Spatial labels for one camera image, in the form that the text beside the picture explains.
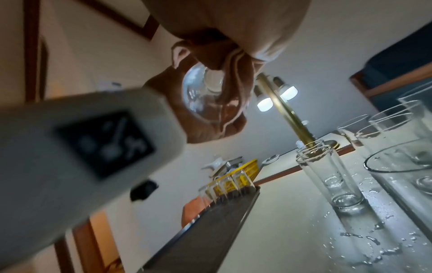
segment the white table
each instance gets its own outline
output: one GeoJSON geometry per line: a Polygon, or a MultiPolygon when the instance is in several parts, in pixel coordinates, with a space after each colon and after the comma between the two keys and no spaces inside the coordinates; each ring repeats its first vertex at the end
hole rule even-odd
{"type": "MultiPolygon", "coordinates": [[[[339,148],[343,148],[343,147],[350,145],[350,142],[345,137],[338,135],[338,134],[330,133],[330,134],[323,136],[320,139],[322,139],[322,140],[336,140],[340,144],[339,148]]],[[[281,155],[276,162],[271,163],[271,164],[266,165],[266,166],[263,166],[260,173],[254,179],[254,181],[256,182],[256,181],[262,180],[264,178],[270,177],[272,175],[283,172],[284,170],[288,170],[290,168],[297,166],[298,164],[296,162],[296,155],[297,155],[297,152],[295,149],[295,150],[292,150],[286,154],[281,155]]]]}
{"type": "Polygon", "coordinates": [[[303,171],[265,183],[218,272],[432,272],[431,243],[370,177],[362,167],[363,158],[356,152],[341,158],[361,183],[372,211],[338,219],[303,171]],[[385,229],[371,232],[380,221],[385,229]],[[363,238],[340,235],[346,232],[363,238]],[[415,241],[411,232],[418,234],[415,241]],[[374,259],[398,244],[402,254],[381,255],[382,261],[373,266],[353,265],[366,260],[363,254],[374,259]]]}

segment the black tray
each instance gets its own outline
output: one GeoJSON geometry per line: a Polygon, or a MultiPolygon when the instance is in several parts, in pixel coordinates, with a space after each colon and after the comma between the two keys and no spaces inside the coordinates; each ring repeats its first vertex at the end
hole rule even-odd
{"type": "Polygon", "coordinates": [[[260,194],[260,187],[204,210],[138,272],[215,273],[260,194]]]}

